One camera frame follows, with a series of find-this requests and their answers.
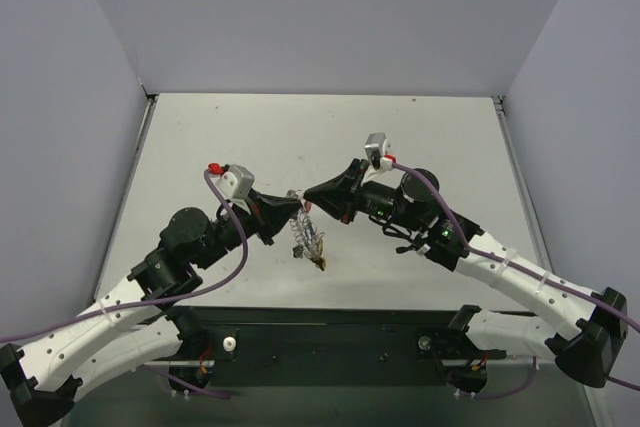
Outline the large metal keyring band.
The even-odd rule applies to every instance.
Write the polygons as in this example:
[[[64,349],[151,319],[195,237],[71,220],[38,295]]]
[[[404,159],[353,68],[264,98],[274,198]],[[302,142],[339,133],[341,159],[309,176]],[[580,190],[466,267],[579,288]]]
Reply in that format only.
[[[316,224],[313,222],[310,213],[304,210],[304,202],[307,201],[303,198],[302,192],[295,191],[301,202],[302,207],[297,213],[296,217],[289,221],[290,229],[294,237],[295,245],[292,248],[292,254],[295,259],[307,259],[311,263],[311,258],[314,256],[324,256],[324,233],[319,231]]]

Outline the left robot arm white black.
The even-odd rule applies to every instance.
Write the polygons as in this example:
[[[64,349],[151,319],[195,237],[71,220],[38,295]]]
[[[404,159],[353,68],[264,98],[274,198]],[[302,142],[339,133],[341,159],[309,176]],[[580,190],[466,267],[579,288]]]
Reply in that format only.
[[[171,313],[173,305],[200,293],[198,270],[246,248],[253,235],[272,244],[301,206],[296,198],[251,190],[246,208],[225,204],[214,219],[183,208],[158,246],[77,317],[29,335],[24,345],[4,341],[1,378],[21,424],[55,424],[90,388],[148,360],[199,355],[204,332]]]

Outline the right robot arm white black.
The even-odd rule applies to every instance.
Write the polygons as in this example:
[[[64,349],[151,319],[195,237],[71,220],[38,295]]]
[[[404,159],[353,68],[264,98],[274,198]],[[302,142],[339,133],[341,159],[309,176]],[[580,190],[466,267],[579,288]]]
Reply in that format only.
[[[501,244],[448,206],[431,172],[401,165],[392,156],[376,164],[355,159],[303,197],[344,224],[365,214],[385,235],[403,241],[399,253],[414,252],[527,309],[507,314],[461,308],[451,327],[476,350],[552,361],[572,380],[593,388],[609,381],[632,325],[625,297],[612,288],[596,292],[573,284]]]

